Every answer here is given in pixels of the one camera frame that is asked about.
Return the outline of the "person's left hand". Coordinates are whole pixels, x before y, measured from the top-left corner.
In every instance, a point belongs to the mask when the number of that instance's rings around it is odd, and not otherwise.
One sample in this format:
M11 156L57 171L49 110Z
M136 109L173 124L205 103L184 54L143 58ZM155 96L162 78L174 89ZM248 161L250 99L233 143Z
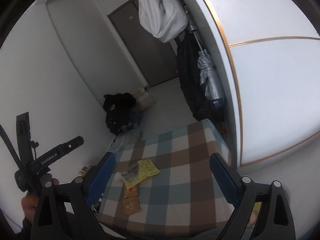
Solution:
M32 224L39 198L34 193L27 193L21 200L25 218Z

